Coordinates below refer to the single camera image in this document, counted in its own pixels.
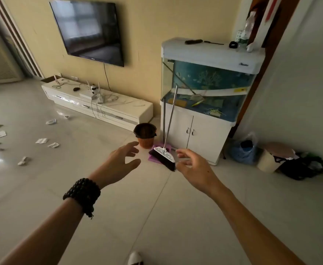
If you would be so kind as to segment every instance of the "purple dustpan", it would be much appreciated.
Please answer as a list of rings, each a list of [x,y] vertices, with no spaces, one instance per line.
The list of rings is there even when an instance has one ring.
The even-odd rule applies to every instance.
[[[164,147],[164,143],[156,142],[156,143],[153,145],[152,149],[154,149],[155,147]],[[171,151],[171,145],[170,145],[170,144],[166,144],[166,145],[165,145],[165,148],[168,150],[168,152],[170,152],[170,151]],[[162,164],[161,162],[159,162],[159,161],[158,161],[158,159],[156,159],[155,157],[153,157],[153,156],[151,156],[151,155],[149,155],[149,157],[148,157],[148,161],[155,162],[155,163],[157,163],[157,164]]]

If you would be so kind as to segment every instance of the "forearm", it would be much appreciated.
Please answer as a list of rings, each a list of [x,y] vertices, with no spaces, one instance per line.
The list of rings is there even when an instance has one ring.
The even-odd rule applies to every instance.
[[[252,264],[304,264],[224,185],[216,186],[210,197],[224,213]]]
[[[72,198],[65,199],[0,265],[58,264],[82,217],[82,207]]]

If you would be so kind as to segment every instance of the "television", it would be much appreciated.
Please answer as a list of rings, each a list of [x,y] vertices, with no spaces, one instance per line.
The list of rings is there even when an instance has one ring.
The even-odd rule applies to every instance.
[[[124,66],[114,3],[50,2],[67,54]]]

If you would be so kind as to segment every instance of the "tv stand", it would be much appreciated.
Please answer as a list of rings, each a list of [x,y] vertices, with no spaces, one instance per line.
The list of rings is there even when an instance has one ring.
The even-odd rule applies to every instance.
[[[64,78],[59,78],[58,82],[61,85],[59,89],[53,87],[57,85],[55,80],[42,85],[46,96],[56,104],[74,111],[130,131],[137,124],[147,123],[153,117],[153,104],[150,102],[100,89],[105,103],[97,104],[96,98],[91,100],[80,95],[80,92],[89,89],[88,85],[81,84],[81,89],[75,92],[73,89],[78,87],[78,82]]]

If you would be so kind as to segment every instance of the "human hand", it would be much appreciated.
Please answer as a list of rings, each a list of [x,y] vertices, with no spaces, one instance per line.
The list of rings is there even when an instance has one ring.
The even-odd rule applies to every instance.
[[[100,189],[123,179],[141,163],[141,159],[125,163],[126,156],[135,157],[139,152],[135,148],[138,144],[137,141],[133,141],[110,153],[108,159],[89,176],[89,179],[97,183]]]
[[[190,158],[177,162],[176,169],[191,183],[193,187],[211,196],[212,192],[221,187],[226,187],[220,182],[214,174],[207,160],[190,149],[177,149],[177,157]]]

